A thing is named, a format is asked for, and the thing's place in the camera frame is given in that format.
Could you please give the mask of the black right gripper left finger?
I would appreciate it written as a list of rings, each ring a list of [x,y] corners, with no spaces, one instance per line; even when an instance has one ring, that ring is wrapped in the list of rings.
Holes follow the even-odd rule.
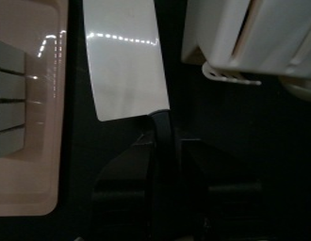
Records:
[[[91,241],[151,241],[154,151],[148,133],[103,168],[92,194]]]

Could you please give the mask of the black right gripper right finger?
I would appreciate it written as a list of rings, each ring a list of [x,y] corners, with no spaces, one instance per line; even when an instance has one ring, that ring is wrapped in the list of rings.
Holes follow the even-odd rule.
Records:
[[[188,139],[182,171],[199,221],[194,241],[264,241],[262,185],[246,163]]]

